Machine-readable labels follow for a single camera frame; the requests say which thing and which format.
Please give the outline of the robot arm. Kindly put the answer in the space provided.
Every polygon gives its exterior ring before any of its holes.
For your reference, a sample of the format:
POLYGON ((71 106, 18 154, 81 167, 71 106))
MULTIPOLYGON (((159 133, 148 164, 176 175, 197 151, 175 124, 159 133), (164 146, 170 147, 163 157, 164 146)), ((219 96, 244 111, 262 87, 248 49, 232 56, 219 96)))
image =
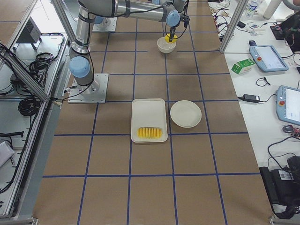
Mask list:
POLYGON ((99 90, 90 55, 90 38, 96 17, 132 17, 165 22, 170 26, 168 41, 176 40, 176 27, 189 24, 187 0, 80 0, 75 40, 71 44, 69 69, 77 82, 78 93, 93 97, 99 90))

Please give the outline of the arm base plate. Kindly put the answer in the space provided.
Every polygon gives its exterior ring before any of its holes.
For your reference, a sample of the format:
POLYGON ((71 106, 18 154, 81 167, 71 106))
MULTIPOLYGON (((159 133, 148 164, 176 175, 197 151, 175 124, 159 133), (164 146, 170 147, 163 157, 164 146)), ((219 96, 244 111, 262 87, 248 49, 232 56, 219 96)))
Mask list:
POLYGON ((103 18, 96 16, 93 32, 115 32, 117 19, 116 18, 103 18))
POLYGON ((94 74, 94 81, 91 86, 86 87, 77 84, 73 79, 72 86, 76 86, 69 91, 70 97, 67 99, 70 104, 92 104, 105 103, 109 74, 94 74))

